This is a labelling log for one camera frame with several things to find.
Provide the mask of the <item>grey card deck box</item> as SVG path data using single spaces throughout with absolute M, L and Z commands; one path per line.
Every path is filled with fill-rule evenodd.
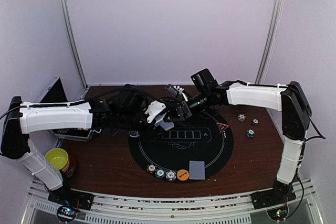
M 164 115 L 157 115 L 155 117 L 155 123 L 154 126 L 155 127 L 160 127 L 165 131 L 171 130 L 174 127 L 174 123 L 173 122 L 165 122 L 164 121 Z

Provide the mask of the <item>100 chips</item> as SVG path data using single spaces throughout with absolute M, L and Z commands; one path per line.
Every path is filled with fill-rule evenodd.
M 153 165 L 153 164 L 150 164 L 147 166 L 146 168 L 147 172 L 150 173 L 150 174 L 154 174 L 157 170 L 156 166 Z

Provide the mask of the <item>50 chips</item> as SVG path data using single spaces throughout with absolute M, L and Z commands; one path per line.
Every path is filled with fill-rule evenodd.
M 165 177 L 165 170 L 157 169 L 155 171 L 155 176 L 156 176 L 156 178 L 159 178 L 159 179 L 164 178 Z

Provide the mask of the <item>10 chips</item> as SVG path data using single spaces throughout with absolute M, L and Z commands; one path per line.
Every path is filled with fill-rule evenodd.
M 165 178 L 169 182 L 173 182 L 176 180 L 176 172 L 173 170 L 169 170 L 165 173 Z

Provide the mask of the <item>orange big blind button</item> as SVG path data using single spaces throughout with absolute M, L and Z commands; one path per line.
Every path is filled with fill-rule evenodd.
M 190 174 L 188 172 L 188 170 L 186 169 L 180 169 L 177 171 L 176 173 L 176 178 L 179 180 L 179 181 L 187 181 L 190 177 Z

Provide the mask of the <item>blue-backed playing cards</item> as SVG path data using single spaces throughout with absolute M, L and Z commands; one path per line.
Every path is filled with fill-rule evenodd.
M 189 179 L 205 180 L 205 162 L 189 161 Z

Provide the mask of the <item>blue white 10 chip stack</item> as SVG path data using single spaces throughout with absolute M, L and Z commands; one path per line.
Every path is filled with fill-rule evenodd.
M 246 120 L 246 115 L 245 114 L 238 114 L 237 119 L 240 122 L 244 122 Z

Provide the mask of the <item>green blue 50 chip stack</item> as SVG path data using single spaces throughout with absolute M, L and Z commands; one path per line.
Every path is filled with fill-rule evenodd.
M 248 129 L 246 132 L 246 135 L 248 138 L 253 138 L 255 136 L 256 132 L 253 129 Z

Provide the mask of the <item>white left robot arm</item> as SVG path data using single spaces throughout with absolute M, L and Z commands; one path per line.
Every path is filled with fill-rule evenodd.
M 33 103 L 13 97 L 4 119 L 1 155 L 20 162 L 64 205 L 76 197 L 61 169 L 46 159 L 34 136 L 53 130 L 123 129 L 156 135 L 191 116 L 191 96 L 177 86 L 167 86 L 172 96 L 157 98 L 132 85 L 73 102 Z

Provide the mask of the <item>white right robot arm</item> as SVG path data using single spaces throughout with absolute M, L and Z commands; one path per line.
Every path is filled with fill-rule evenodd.
M 166 121 L 183 121 L 213 105 L 253 106 L 278 114 L 275 124 L 284 148 L 269 199 L 274 204 L 281 203 L 289 196 L 303 161 L 311 124 L 312 110 L 300 83 L 270 85 L 228 80 L 219 84 L 207 68 L 193 74 L 191 79 L 199 92 L 193 97 L 180 86 L 166 86 L 177 99 L 170 106 Z

